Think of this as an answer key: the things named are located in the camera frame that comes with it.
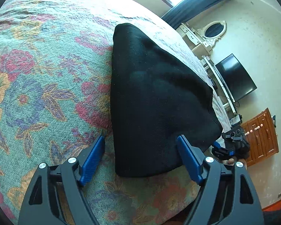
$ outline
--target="dresser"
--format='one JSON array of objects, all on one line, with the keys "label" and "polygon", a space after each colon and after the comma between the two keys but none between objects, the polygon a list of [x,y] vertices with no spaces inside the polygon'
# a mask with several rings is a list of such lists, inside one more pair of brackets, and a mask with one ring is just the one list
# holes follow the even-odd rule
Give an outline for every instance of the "dresser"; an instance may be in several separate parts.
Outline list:
[{"label": "dresser", "polygon": [[185,23],[182,23],[176,31],[199,60],[203,56],[210,55],[212,47],[194,28],[189,28]]},{"label": "dresser", "polygon": [[248,166],[279,152],[276,131],[268,108],[241,126],[247,133],[246,139],[251,147]]}]

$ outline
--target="cabinet handle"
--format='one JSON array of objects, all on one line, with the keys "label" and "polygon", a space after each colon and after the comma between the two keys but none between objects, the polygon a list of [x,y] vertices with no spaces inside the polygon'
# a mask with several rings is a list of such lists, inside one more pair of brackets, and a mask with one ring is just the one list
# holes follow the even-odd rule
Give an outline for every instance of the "cabinet handle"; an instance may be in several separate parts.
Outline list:
[{"label": "cabinet handle", "polygon": [[267,136],[267,138],[269,140],[270,138],[268,137],[268,129],[266,130],[266,136]]},{"label": "cabinet handle", "polygon": [[256,142],[257,142],[257,145],[259,145],[259,141],[258,141],[258,136],[256,135]]}]

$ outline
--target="oval mirror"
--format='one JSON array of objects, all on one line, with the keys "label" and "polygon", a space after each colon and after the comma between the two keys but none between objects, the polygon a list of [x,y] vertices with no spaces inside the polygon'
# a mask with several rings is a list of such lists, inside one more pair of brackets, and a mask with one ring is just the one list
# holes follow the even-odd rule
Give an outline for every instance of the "oval mirror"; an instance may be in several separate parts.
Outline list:
[{"label": "oval mirror", "polygon": [[205,31],[205,37],[212,38],[219,35],[224,29],[224,25],[220,23],[213,24]]}]

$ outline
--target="wooden cabinet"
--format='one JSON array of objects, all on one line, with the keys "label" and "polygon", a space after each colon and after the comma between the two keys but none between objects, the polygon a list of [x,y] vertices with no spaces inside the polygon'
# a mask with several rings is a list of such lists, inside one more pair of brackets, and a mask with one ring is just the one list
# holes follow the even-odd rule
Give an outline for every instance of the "wooden cabinet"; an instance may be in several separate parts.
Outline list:
[{"label": "wooden cabinet", "polygon": [[279,152],[278,141],[268,108],[253,119],[241,125],[250,144],[247,165],[251,166]]}]

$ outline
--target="hand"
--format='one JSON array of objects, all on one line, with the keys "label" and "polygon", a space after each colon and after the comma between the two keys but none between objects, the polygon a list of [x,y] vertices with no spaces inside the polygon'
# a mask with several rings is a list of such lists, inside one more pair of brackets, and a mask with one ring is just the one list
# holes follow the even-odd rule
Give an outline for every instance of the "hand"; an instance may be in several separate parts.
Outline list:
[{"label": "hand", "polygon": [[236,157],[230,158],[230,159],[228,160],[228,165],[233,166],[234,163],[237,162],[237,161],[238,161],[238,162],[241,162],[241,163],[244,165],[244,167],[247,169],[247,162],[246,162],[246,160],[245,160],[245,159],[239,159],[239,160],[237,160]]}]

